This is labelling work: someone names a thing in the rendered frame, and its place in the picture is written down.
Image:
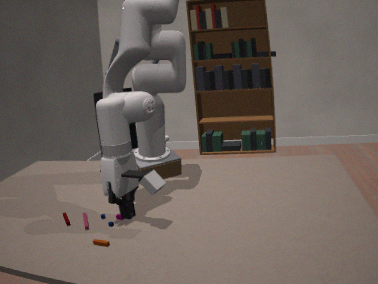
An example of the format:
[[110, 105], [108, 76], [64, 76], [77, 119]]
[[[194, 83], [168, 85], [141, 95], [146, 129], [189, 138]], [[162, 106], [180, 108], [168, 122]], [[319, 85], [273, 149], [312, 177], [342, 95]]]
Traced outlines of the orange rod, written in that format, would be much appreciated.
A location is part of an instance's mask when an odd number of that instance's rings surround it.
[[99, 245], [99, 246], [105, 246], [105, 247], [108, 247], [110, 245], [109, 241], [103, 241], [103, 240], [97, 240], [97, 239], [93, 240], [93, 244]]

